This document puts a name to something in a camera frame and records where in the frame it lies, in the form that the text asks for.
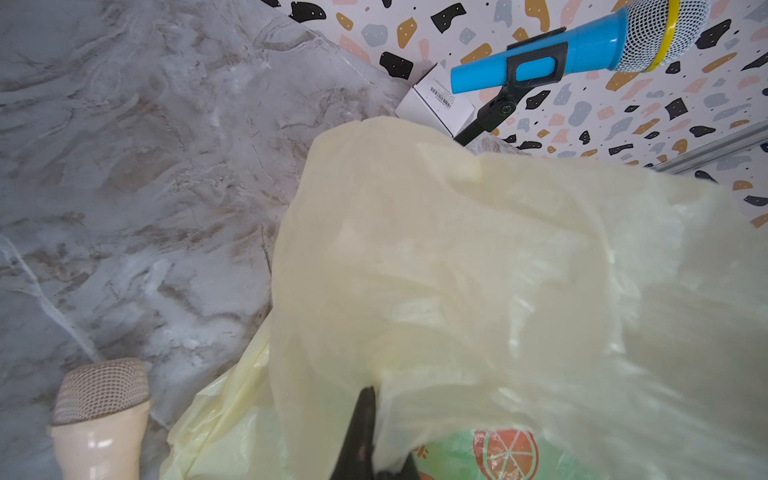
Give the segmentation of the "beige toy microphone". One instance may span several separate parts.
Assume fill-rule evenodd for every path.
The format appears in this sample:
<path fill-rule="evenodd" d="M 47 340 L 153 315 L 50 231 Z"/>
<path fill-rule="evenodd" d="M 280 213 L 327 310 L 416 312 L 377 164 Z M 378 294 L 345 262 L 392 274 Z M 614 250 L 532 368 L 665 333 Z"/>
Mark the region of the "beige toy microphone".
<path fill-rule="evenodd" d="M 147 371 L 137 358 L 69 372 L 49 428 L 62 477 L 137 480 L 150 406 Z"/>

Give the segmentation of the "yellow plastic bag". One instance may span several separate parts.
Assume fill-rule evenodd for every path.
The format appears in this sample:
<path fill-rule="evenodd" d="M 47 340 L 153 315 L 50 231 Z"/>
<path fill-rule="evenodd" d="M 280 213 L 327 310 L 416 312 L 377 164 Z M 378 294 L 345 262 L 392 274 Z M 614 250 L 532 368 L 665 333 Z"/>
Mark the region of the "yellow plastic bag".
<path fill-rule="evenodd" d="M 730 191 L 473 154 L 404 120 L 319 135 L 272 309 L 172 429 L 165 479 L 326 479 L 361 390 L 373 464 L 521 427 L 612 479 L 767 475 L 767 239 Z"/>

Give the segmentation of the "black microphone stand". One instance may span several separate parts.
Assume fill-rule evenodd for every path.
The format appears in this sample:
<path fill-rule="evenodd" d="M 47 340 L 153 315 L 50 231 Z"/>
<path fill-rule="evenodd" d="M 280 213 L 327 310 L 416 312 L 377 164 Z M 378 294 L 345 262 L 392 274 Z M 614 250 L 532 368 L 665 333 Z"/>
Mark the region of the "black microphone stand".
<path fill-rule="evenodd" d="M 506 58 L 507 79 L 501 86 L 496 96 L 487 102 L 477 113 L 476 118 L 465 126 L 453 139 L 461 146 L 469 145 L 474 139 L 483 132 L 492 132 L 516 110 L 518 103 L 525 98 L 531 90 L 545 85 L 559 82 L 565 74 L 565 64 L 568 54 L 568 44 L 561 42 L 552 46 L 546 46 L 530 52 L 521 52 L 525 46 L 535 43 L 539 40 L 564 33 L 566 27 L 560 27 L 556 30 L 542 33 L 527 40 L 510 44 L 506 48 L 506 53 L 520 53 L 521 60 L 516 60 L 512 56 Z M 517 70 L 524 63 L 544 63 L 552 64 L 552 72 L 530 80 L 517 80 Z"/>

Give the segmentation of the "white cardboard box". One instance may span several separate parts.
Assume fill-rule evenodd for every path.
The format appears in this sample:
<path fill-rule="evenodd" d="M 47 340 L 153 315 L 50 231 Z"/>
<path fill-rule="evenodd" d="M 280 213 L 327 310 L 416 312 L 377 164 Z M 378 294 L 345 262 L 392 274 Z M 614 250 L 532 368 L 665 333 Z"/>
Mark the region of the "white cardboard box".
<path fill-rule="evenodd" d="M 440 64 L 432 67 L 407 92 L 395 115 L 433 128 L 454 138 L 473 118 L 475 108 L 461 95 L 452 93 L 449 72 Z"/>

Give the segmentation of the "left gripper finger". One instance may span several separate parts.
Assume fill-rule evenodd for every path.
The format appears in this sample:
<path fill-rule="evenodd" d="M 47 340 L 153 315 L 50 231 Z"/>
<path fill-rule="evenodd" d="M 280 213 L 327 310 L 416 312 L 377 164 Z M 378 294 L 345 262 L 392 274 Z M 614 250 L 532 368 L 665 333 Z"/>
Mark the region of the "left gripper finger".
<path fill-rule="evenodd" d="M 359 393 L 351 420 L 336 461 L 331 480 L 419 480 L 416 463 L 411 455 L 399 471 L 374 472 L 373 436 L 376 420 L 376 392 L 370 386 Z"/>

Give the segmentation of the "blue toy microphone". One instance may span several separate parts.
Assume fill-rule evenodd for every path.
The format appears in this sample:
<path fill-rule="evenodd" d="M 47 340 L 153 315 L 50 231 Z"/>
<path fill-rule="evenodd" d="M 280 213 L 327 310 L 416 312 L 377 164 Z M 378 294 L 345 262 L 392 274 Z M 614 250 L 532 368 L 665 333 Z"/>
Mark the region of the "blue toy microphone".
<path fill-rule="evenodd" d="M 709 1 L 631 1 L 573 30 L 533 37 L 450 73 L 451 91 L 536 88 L 572 73 L 650 72 L 677 60 L 706 26 Z"/>

